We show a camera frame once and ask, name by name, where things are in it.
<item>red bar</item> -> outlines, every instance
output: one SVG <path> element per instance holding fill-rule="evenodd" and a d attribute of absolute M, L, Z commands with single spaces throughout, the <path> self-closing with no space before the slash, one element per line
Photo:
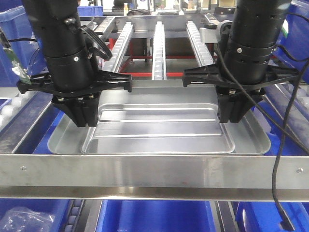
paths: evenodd
<path fill-rule="evenodd" d="M 115 46 L 116 43 L 116 39 L 108 39 L 108 41 L 110 42 L 109 46 L 110 46 L 110 50 L 112 50 Z"/>
<path fill-rule="evenodd" d="M 129 75 L 131 75 L 131 76 L 133 76 L 133 77 L 151 77 L 151 72 L 125 72 L 125 73 L 123 73 L 123 74 L 129 74 Z"/>
<path fill-rule="evenodd" d="M 183 73 L 182 72 L 169 72 L 167 73 L 167 76 L 168 77 L 182 77 L 183 76 Z"/>

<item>bolt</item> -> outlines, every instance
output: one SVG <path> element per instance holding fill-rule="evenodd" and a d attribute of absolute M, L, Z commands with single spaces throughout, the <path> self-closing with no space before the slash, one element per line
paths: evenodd
<path fill-rule="evenodd" d="M 296 170 L 297 173 L 302 173 L 303 171 L 304 171 L 304 169 L 302 169 L 302 168 L 298 168 L 298 169 Z"/>
<path fill-rule="evenodd" d="M 64 23 L 66 25 L 69 25 L 69 24 L 74 24 L 76 22 L 76 19 L 75 18 L 67 18 L 66 20 L 64 20 Z"/>
<path fill-rule="evenodd" d="M 228 91 L 229 95 L 234 95 L 236 93 L 236 90 L 233 88 L 230 88 L 230 90 Z"/>

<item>black cable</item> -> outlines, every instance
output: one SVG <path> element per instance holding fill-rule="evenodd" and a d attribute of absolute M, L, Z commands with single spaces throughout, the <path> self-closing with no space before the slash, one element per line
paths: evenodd
<path fill-rule="evenodd" d="M 309 67 L 309 60 L 307 59 L 306 64 L 303 66 L 303 68 L 300 71 L 299 76 L 298 76 L 298 78 L 297 78 L 297 80 L 295 82 L 291 98 L 289 100 L 288 106 L 286 107 L 286 111 L 285 111 L 284 118 L 283 118 L 283 124 L 282 124 L 282 127 L 284 129 L 286 129 L 286 127 L 287 127 L 289 113 L 290 113 L 291 108 L 293 106 L 293 103 L 295 101 L 300 81 L 301 81 L 301 79 L 302 79 L 302 77 L 303 77 L 303 75 L 304 75 L 304 73 L 305 73 L 305 71 L 306 71 L 306 69 L 308 67 Z M 284 143 L 285 143 L 285 138 L 286 138 L 285 134 L 282 134 L 281 140 L 280 140 L 279 150 L 278 150 L 278 153 L 277 153 L 277 157 L 276 157 L 274 168 L 273 168 L 273 172 L 272 172 L 271 186 L 272 186 L 272 195 L 273 195 L 273 198 L 274 198 L 277 210 L 278 210 L 278 212 L 279 212 L 279 214 L 280 214 L 280 216 L 282 218 L 282 222 L 281 222 L 282 227 L 285 228 L 288 231 L 294 231 L 295 229 L 293 228 L 293 225 L 292 225 L 289 217 L 287 216 L 284 208 L 282 207 L 282 205 L 280 204 L 280 202 L 278 200 L 278 193 L 277 193 L 277 187 L 276 187 L 276 185 L 277 185 L 278 166 L 279 166 L 280 158 L 282 156 L 282 152 L 283 152 L 283 148 L 284 148 Z"/>
<path fill-rule="evenodd" d="M 305 16 L 303 16 L 303 15 L 296 14 L 296 13 L 291 13 L 291 12 L 289 12 L 288 15 L 295 15 L 295 16 L 298 16 L 298 17 L 300 17 L 300 18 L 306 20 L 306 21 L 309 23 L 309 18 L 307 18 L 307 17 L 305 17 Z"/>
<path fill-rule="evenodd" d="M 94 42 L 96 42 L 101 50 L 107 55 L 106 60 L 110 60 L 112 58 L 112 52 L 108 48 L 108 46 L 101 40 L 92 29 L 87 26 L 82 26 L 80 28 L 83 32 L 85 32 Z"/>
<path fill-rule="evenodd" d="M 291 59 L 291 60 L 293 60 L 293 61 L 296 61 L 296 62 L 304 62 L 304 61 L 308 60 L 308 58 L 305 58 L 305 59 L 296 59 L 296 58 L 293 57 L 293 56 L 286 50 L 286 48 L 285 48 L 283 45 L 281 45 L 281 44 L 277 44 L 275 47 L 280 48 L 280 49 L 284 52 L 284 54 L 285 54 L 289 59 Z"/>
<path fill-rule="evenodd" d="M 32 41 L 32 42 L 37 42 L 36 39 L 32 39 L 32 38 L 18 38 L 18 39 L 11 39 L 11 40 L 8 40 L 10 43 L 13 43 L 13 42 L 19 42 L 19 41 Z"/>
<path fill-rule="evenodd" d="M 235 79 L 235 77 L 233 76 L 233 74 L 228 70 L 224 59 L 223 59 L 223 55 L 220 51 L 220 49 L 218 48 L 218 45 L 216 46 L 216 50 L 217 50 L 217 54 L 219 59 L 221 60 L 222 66 L 224 68 L 224 70 L 226 71 L 226 73 L 228 74 L 228 76 L 238 85 L 238 87 L 240 88 L 240 90 L 244 93 L 244 95 L 260 110 L 261 113 L 263 113 L 270 121 L 275 122 L 275 120 L 267 114 L 267 112 L 265 112 L 263 110 L 262 107 L 260 107 L 254 100 L 253 98 L 247 93 L 247 91 L 242 87 L 242 85 Z M 297 59 L 295 59 L 291 54 L 288 53 L 288 51 L 284 48 L 284 53 L 286 53 L 288 56 L 292 57 L 295 61 L 297 61 Z M 302 145 L 302 149 L 304 151 L 306 151 L 307 154 L 308 153 L 308 149 L 298 140 L 296 140 L 294 137 L 292 137 L 287 131 L 286 131 L 286 127 L 287 127 L 287 119 L 289 116 L 289 113 L 291 111 L 291 108 L 293 106 L 294 100 L 296 98 L 296 94 L 297 94 L 297 89 L 299 87 L 300 81 L 307 69 L 307 67 L 309 66 L 309 59 L 305 59 L 307 60 L 306 64 L 304 65 L 304 67 L 302 68 L 301 72 L 299 73 L 299 76 L 295 82 L 295 86 L 293 89 L 293 93 L 292 96 L 289 100 L 288 106 L 286 108 L 285 114 L 284 114 L 284 119 L 283 119 L 283 127 L 280 127 L 277 122 L 275 122 L 274 124 L 282 131 L 282 138 L 281 138 L 281 143 L 280 143 L 280 148 L 278 150 L 277 156 L 276 156 L 276 160 L 275 160 L 275 164 L 274 164 L 274 168 L 273 168 L 273 173 L 272 173 L 272 194 L 273 194 L 273 199 L 276 205 L 276 208 L 278 210 L 278 213 L 282 219 L 281 222 L 281 226 L 283 229 L 287 230 L 287 231 L 294 231 L 294 226 L 291 222 L 291 220 L 289 219 L 287 213 L 285 212 L 285 210 L 283 209 L 282 205 L 280 204 L 279 200 L 278 200 L 278 195 L 277 195 L 277 189 L 276 189 L 276 180 L 277 180 L 277 171 L 278 171 L 278 166 L 279 166 L 279 162 L 280 162 L 280 158 L 282 155 L 282 151 L 283 151 L 283 146 L 285 143 L 285 138 L 286 136 L 293 138 L 292 140 L 294 142 L 297 142 L 297 144 Z"/>
<path fill-rule="evenodd" d="M 265 116 L 267 117 L 282 133 L 288 136 L 296 145 L 298 145 L 306 154 L 309 155 L 309 149 L 304 146 L 298 139 L 296 139 L 293 135 L 284 130 L 258 103 L 254 101 L 254 99 L 247 93 L 244 87 L 235 79 L 233 74 L 228 70 L 221 51 L 218 49 L 218 44 L 215 45 L 216 52 L 218 54 L 218 58 L 221 60 L 221 64 L 226 71 L 227 75 L 232 79 L 232 81 L 238 86 L 238 88 L 243 92 L 243 94 L 248 98 L 248 100 Z"/>

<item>metal tray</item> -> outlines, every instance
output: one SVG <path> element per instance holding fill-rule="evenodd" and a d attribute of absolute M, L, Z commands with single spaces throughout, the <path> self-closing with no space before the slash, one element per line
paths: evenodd
<path fill-rule="evenodd" d="M 230 153 L 235 144 L 216 106 L 103 105 L 82 147 L 88 154 Z"/>
<path fill-rule="evenodd" d="M 134 81 L 132 93 L 102 93 L 96 128 L 77 128 L 66 116 L 48 146 L 57 154 L 250 154 L 270 141 L 249 112 L 220 124 L 212 85 L 182 87 L 179 80 Z"/>

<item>blue crate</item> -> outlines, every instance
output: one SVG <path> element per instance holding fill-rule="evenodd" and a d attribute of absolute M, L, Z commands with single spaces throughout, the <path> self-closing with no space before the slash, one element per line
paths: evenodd
<path fill-rule="evenodd" d="M 296 0 L 291 4 L 289 12 L 301 14 L 309 17 L 309 2 Z M 287 22 L 289 25 L 289 34 L 287 38 L 283 33 L 280 34 L 278 43 L 284 45 L 287 50 L 296 58 L 304 59 L 309 57 L 309 24 L 304 19 L 288 15 Z M 274 54 L 288 66 L 301 70 L 304 62 L 294 62 L 290 60 L 280 49 L 277 49 Z M 307 69 L 304 80 L 309 83 L 309 69 Z"/>
<path fill-rule="evenodd" d="M 103 6 L 79 6 L 78 14 L 80 17 L 103 16 Z"/>
<path fill-rule="evenodd" d="M 302 203 L 282 203 L 296 232 L 307 232 L 309 216 Z M 285 232 L 279 228 L 281 218 L 272 202 L 240 202 L 236 221 L 241 232 Z"/>
<path fill-rule="evenodd" d="M 7 11 L 17 6 L 21 6 L 21 5 L 22 5 L 21 0 L 1 0 L 0 1 L 0 12 Z"/>
<path fill-rule="evenodd" d="M 8 39 L 31 38 L 32 28 L 28 21 L 23 6 L 0 12 L 0 27 Z M 35 60 L 29 74 L 39 74 L 45 67 L 44 57 L 41 52 L 34 55 L 38 49 L 36 42 L 15 42 L 12 48 L 19 57 L 24 68 L 27 68 L 31 59 Z M 11 70 L 12 65 L 0 46 L 0 87 L 14 87 L 19 77 Z"/>
<path fill-rule="evenodd" d="M 68 220 L 69 202 L 69 200 L 0 199 L 0 219 L 14 207 L 26 207 L 36 212 L 55 215 L 50 232 L 59 232 Z"/>
<path fill-rule="evenodd" d="M 215 232 L 209 202 L 104 201 L 96 232 Z"/>

